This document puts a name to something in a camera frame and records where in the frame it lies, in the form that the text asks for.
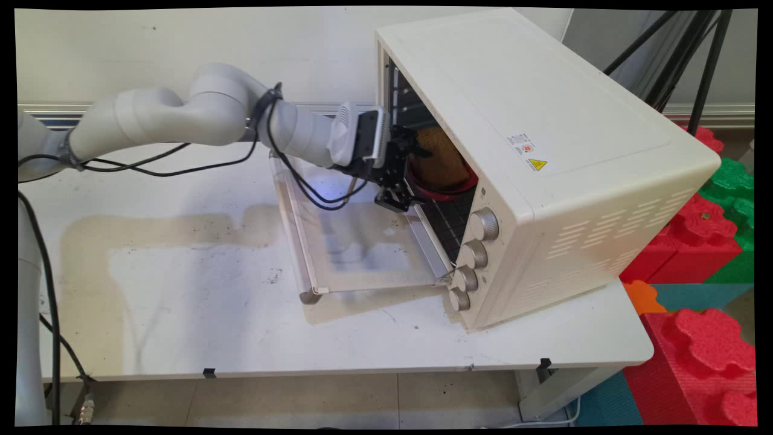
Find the oven knob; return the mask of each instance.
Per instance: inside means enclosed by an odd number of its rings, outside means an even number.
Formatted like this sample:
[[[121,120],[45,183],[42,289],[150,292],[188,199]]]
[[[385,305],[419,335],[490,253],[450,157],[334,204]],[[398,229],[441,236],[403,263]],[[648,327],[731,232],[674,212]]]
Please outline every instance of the oven knob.
[[[471,269],[480,269],[489,264],[489,255],[485,252],[485,247],[478,240],[471,240],[461,246],[461,260]]]
[[[478,289],[478,277],[474,270],[464,265],[454,271],[451,285],[463,292],[474,292]]]
[[[470,309],[470,296],[456,287],[448,291],[448,299],[451,300],[451,307],[454,308],[454,311]]]
[[[478,240],[493,240],[499,235],[499,224],[490,208],[482,208],[470,215],[472,235]]]

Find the white wall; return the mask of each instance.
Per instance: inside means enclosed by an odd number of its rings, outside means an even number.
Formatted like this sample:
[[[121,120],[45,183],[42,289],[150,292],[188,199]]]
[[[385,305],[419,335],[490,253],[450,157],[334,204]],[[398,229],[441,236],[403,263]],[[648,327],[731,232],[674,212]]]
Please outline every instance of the white wall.
[[[724,40],[717,69],[714,72],[707,104],[754,103],[757,68],[757,9],[736,9]],[[564,37],[564,45],[603,70],[638,35],[647,29],[655,16],[651,11],[615,9],[575,9]],[[637,64],[647,50],[657,50],[668,34],[667,24],[639,52],[618,68],[612,78],[636,93],[637,80],[645,73],[646,63]],[[679,81],[669,104],[692,104],[706,65],[713,33],[696,51]]]
[[[288,101],[375,101],[375,28],[488,7],[315,6],[131,11],[15,10],[20,103],[92,102],[166,86],[196,68],[236,65]],[[516,8],[561,39],[571,9]]]
[[[757,81],[757,9],[735,9],[730,17],[717,69],[711,80],[708,104],[754,103]],[[703,68],[711,46],[712,33],[706,37],[684,70],[670,103],[695,101]]]

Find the robotic arm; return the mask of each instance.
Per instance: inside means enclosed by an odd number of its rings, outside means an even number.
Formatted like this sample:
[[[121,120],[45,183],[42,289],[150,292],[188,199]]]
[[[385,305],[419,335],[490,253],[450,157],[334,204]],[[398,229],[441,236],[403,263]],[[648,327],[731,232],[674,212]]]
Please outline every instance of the robotic arm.
[[[44,153],[60,161],[37,159],[19,167],[19,181],[34,180],[112,151],[157,142],[223,146],[239,140],[247,119],[266,146],[271,131],[279,152],[338,170],[381,187],[375,202],[405,212],[419,200],[404,182],[410,153],[422,154],[415,135],[388,128],[383,109],[356,114],[343,104],[334,119],[278,99],[273,115],[269,89],[225,63],[199,69],[187,102],[168,88],[125,91],[93,104],[70,134],[51,132],[19,112],[19,159]]]

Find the white toaster oven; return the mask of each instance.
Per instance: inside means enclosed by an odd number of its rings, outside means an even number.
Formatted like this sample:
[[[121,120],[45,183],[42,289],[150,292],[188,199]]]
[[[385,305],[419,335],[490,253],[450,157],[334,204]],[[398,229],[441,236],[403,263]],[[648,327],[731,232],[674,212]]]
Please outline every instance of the white toaster oven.
[[[305,303],[440,286],[487,327],[616,279],[720,165],[511,8],[384,27],[376,51],[390,122],[442,127],[478,185],[406,214],[371,186],[323,211],[272,159]],[[294,163],[324,196],[346,192],[347,176]]]

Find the baseboard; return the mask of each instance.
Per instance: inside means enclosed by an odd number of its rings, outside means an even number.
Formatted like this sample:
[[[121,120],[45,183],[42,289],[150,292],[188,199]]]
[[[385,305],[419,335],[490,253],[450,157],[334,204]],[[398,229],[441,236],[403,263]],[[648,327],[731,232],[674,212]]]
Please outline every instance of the baseboard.
[[[687,125],[692,112],[692,104],[668,104],[663,114],[678,125]],[[713,130],[754,129],[754,103],[706,104],[700,126]]]

